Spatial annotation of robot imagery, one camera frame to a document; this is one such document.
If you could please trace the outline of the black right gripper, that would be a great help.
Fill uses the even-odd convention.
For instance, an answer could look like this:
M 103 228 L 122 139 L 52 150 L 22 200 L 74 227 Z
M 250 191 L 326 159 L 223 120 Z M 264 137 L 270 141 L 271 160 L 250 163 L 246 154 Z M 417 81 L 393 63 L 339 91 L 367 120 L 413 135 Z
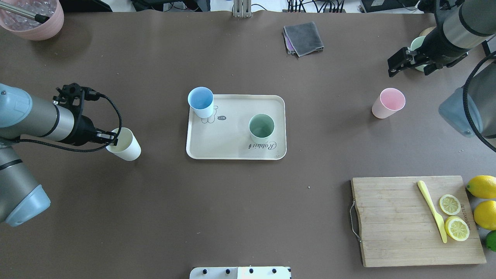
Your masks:
M 445 37 L 443 27 L 436 26 L 418 48 L 409 49 L 405 46 L 387 60 L 388 75 L 393 77 L 405 69 L 424 66 L 427 76 L 443 67 L 453 67 L 467 55 L 468 49 L 453 45 Z

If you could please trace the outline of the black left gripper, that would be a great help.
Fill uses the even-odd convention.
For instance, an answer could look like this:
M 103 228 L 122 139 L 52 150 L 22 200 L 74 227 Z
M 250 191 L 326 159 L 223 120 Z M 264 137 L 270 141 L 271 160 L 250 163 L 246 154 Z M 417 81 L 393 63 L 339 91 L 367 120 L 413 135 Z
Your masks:
M 70 133 L 60 142 L 80 146 L 88 142 L 99 143 L 105 145 L 116 145 L 118 142 L 116 132 L 106 132 L 101 129 L 96 129 L 92 120 L 82 115 L 84 101 L 97 101 L 99 96 L 97 92 L 90 87 L 80 86 L 72 83 L 64 85 L 61 89 L 56 88 L 59 95 L 53 97 L 53 101 L 57 105 L 69 110 L 73 120 Z

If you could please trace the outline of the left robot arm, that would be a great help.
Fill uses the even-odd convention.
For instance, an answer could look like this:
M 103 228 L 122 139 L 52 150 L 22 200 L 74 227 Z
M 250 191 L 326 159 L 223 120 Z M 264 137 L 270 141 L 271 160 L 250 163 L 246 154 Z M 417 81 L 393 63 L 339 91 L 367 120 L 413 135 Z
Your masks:
M 76 152 L 77 146 L 88 142 L 101 148 L 116 145 L 119 131 L 107 132 L 95 128 L 83 115 L 86 101 L 97 101 L 106 95 L 90 87 L 72 83 L 57 88 L 52 101 L 40 99 L 26 91 L 1 84 L 1 221 L 16 227 L 45 211 L 51 201 L 42 185 L 15 152 L 14 145 L 26 142 L 22 135 L 36 137 L 32 143 L 50 146 L 45 138 L 55 141 L 53 148 Z

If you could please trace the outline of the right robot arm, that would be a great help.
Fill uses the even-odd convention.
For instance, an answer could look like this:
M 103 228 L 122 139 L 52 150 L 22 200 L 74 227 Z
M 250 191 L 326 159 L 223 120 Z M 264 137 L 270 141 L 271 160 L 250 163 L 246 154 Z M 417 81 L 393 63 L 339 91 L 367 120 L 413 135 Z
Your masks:
M 403 47 L 388 59 L 388 74 L 419 66 L 424 74 L 450 68 L 469 51 L 495 37 L 494 0 L 421 0 L 418 9 L 435 16 L 436 27 L 416 48 Z M 457 132 L 477 137 L 492 151 L 496 137 L 495 53 L 485 56 L 466 79 L 439 106 L 439 114 Z

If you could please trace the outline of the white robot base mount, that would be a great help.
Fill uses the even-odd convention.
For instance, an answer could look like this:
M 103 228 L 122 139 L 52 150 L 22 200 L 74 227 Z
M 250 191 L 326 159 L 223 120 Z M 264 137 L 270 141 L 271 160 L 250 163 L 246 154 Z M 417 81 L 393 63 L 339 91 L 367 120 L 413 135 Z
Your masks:
M 246 267 L 197 267 L 190 279 L 291 279 L 290 267 L 246 266 Z

